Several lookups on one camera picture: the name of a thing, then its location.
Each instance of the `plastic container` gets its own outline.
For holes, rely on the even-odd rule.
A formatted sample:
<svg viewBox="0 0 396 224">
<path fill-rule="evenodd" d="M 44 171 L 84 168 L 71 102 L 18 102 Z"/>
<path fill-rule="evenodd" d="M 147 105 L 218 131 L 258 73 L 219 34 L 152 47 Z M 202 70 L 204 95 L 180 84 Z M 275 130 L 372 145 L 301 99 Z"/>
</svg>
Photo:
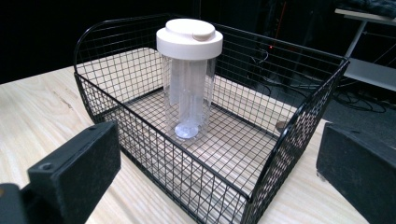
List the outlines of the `plastic container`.
<svg viewBox="0 0 396 224">
<path fill-rule="evenodd" d="M 204 21 L 176 19 L 157 32 L 162 55 L 166 131 L 179 140 L 205 135 L 222 34 Z"/>
</svg>

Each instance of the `white shelf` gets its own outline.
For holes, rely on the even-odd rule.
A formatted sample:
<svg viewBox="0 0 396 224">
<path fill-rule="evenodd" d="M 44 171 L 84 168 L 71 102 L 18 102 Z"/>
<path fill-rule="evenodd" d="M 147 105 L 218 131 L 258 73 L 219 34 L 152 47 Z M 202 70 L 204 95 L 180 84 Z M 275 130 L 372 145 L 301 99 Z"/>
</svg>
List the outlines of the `white shelf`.
<svg viewBox="0 0 396 224">
<path fill-rule="evenodd" d="M 396 91 L 396 69 L 350 58 L 346 77 Z"/>
<path fill-rule="evenodd" d="M 375 23 L 381 23 L 386 25 L 396 25 L 396 18 L 378 16 L 370 13 L 357 12 L 357 11 L 349 11 L 337 8 L 335 13 L 342 14 L 345 18 L 358 20 L 358 21 L 369 21 Z"/>
</svg>

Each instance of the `wire basket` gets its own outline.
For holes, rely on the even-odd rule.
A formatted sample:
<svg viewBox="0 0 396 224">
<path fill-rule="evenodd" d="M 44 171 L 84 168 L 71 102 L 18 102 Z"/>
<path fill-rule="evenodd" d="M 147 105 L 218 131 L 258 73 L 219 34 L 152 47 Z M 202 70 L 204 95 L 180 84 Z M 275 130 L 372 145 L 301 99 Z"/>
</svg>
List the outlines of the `wire basket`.
<svg viewBox="0 0 396 224">
<path fill-rule="evenodd" d="M 95 123 L 116 120 L 120 145 L 201 223 L 257 223 L 303 154 L 348 61 L 215 25 L 224 36 L 205 141 L 165 134 L 156 32 L 174 16 L 95 24 L 74 66 Z"/>
</svg>

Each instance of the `mesh grid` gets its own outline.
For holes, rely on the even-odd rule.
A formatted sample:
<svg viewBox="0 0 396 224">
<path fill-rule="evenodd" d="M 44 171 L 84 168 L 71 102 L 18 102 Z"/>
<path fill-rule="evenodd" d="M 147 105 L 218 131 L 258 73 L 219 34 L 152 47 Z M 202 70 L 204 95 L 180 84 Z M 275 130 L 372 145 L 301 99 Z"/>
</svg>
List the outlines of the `mesh grid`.
<svg viewBox="0 0 396 224">
<path fill-rule="evenodd" d="M 75 70 L 84 105 L 94 122 L 118 122 L 123 152 L 194 220 L 256 223 L 304 152 L 346 63 L 216 25 L 224 44 L 207 134 L 179 143 L 166 135 L 155 50 L 156 31 L 170 18 L 105 21 L 83 35 Z"/>
</svg>

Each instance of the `basket bottom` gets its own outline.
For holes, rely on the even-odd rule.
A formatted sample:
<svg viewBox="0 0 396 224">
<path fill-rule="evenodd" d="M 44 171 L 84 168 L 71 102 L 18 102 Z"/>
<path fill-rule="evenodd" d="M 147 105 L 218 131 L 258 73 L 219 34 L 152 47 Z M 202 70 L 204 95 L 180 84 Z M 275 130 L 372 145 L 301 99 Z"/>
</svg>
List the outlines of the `basket bottom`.
<svg viewBox="0 0 396 224">
<path fill-rule="evenodd" d="M 163 91 L 155 91 L 127 106 L 165 133 Z M 117 119 L 127 118 L 125 112 L 121 108 L 112 111 L 109 119 L 114 114 Z M 185 209 L 203 222 L 240 222 L 247 200 L 238 191 L 203 169 L 186 153 L 173 150 L 171 143 L 164 141 L 154 130 L 144 127 L 138 120 L 121 122 L 120 143 L 176 196 L 172 197 L 175 201 L 186 204 Z M 250 196 L 276 140 L 273 133 L 214 105 L 205 137 L 181 145 Z"/>
</svg>

